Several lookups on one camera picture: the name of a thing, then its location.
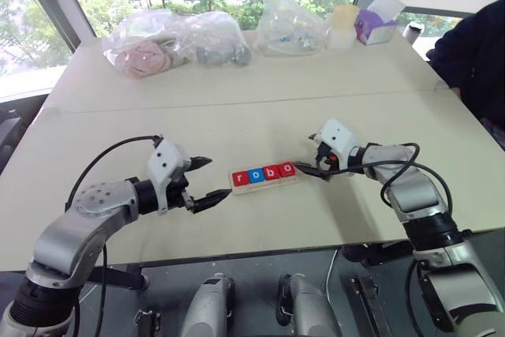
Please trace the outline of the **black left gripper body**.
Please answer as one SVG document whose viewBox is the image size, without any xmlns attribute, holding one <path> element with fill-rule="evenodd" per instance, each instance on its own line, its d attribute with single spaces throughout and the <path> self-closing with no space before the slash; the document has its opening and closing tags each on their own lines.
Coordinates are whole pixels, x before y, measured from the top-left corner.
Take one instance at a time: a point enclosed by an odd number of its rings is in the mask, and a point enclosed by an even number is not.
<svg viewBox="0 0 505 337">
<path fill-rule="evenodd" d="M 190 196 L 186 188 L 189 186 L 189 181 L 185 176 L 187 171 L 196 169 L 198 158 L 191 157 L 188 168 L 184 168 L 181 173 L 174 176 L 174 179 L 167 186 L 167 209 L 185 208 L 190 212 L 195 210 L 195 200 Z"/>
</svg>

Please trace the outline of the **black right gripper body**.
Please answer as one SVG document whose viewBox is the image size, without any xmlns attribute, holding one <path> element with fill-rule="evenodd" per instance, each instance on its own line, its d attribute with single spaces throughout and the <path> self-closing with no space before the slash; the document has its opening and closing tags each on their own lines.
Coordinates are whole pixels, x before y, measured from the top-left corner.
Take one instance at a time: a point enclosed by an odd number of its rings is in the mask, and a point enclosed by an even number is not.
<svg viewBox="0 0 505 337">
<path fill-rule="evenodd" d="M 321 163 L 328 166 L 328 169 L 323 169 Z M 316 153 L 316 170 L 318 174 L 331 174 L 340 172 L 338 156 L 331 150 L 331 147 L 324 142 L 321 142 Z"/>
</svg>

